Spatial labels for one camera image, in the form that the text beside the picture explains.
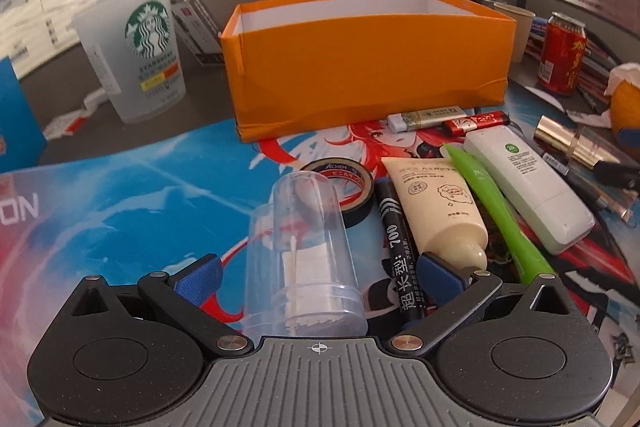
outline green circle sticker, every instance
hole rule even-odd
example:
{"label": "green circle sticker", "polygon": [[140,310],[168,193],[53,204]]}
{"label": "green circle sticker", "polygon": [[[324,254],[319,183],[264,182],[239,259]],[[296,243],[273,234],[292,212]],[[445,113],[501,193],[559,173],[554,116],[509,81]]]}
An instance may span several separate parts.
{"label": "green circle sticker", "polygon": [[161,2],[148,1],[129,17],[124,31],[127,46],[143,58],[158,57],[171,41],[169,14]]}

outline beige cosmetic tube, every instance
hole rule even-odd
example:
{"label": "beige cosmetic tube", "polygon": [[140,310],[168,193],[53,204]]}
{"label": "beige cosmetic tube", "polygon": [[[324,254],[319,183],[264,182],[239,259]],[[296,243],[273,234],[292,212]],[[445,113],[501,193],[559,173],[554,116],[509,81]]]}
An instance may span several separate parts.
{"label": "beige cosmetic tube", "polygon": [[382,158],[418,252],[458,269],[486,270],[488,235],[469,187],[450,160]]}

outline roll of tape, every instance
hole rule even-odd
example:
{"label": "roll of tape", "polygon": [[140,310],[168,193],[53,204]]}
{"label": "roll of tape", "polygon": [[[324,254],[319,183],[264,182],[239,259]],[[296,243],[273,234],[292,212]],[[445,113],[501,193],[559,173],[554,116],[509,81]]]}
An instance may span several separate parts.
{"label": "roll of tape", "polygon": [[345,228],[355,227],[369,216],[373,206],[373,178],[360,163],[349,158],[323,158],[305,165],[303,171],[313,171],[329,179],[348,180],[360,188],[359,194],[340,202]]}

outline white sunscreen bottle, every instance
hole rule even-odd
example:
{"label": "white sunscreen bottle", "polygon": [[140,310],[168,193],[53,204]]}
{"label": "white sunscreen bottle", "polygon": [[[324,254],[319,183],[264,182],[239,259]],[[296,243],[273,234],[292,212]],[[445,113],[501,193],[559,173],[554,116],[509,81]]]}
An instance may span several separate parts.
{"label": "white sunscreen bottle", "polygon": [[486,269],[488,236],[469,187],[450,160],[382,158],[418,252],[459,268]]}
{"label": "white sunscreen bottle", "polygon": [[561,253],[593,228],[593,214],[582,200],[508,127],[471,131],[464,149],[487,169],[549,253]]}

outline silver screw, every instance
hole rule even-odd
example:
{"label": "silver screw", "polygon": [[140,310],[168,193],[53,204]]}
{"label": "silver screw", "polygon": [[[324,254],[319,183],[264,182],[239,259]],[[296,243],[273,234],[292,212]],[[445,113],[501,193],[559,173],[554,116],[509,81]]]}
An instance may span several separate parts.
{"label": "silver screw", "polygon": [[240,351],[248,346],[249,342],[240,335],[225,335],[218,339],[216,345],[225,351]]}
{"label": "silver screw", "polygon": [[398,335],[391,340],[391,345],[399,351],[415,351],[422,347],[422,341],[413,335]]}

